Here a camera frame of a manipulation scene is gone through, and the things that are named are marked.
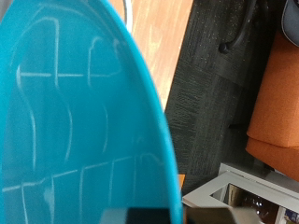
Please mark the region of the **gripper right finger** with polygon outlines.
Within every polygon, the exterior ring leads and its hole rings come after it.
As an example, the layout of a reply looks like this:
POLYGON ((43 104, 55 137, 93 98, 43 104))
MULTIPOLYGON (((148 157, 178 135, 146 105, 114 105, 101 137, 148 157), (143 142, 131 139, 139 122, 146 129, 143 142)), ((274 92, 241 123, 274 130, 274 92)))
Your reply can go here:
POLYGON ((253 209, 212 207, 187 208, 186 224, 261 224, 253 209))

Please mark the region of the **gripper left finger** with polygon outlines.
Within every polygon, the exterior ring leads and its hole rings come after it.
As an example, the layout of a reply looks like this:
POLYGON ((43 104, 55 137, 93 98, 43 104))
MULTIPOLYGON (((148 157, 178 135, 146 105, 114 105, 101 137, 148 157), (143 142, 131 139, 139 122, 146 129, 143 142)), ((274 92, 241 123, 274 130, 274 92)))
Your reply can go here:
POLYGON ((99 224, 170 224, 165 208, 115 208, 103 212, 99 224))

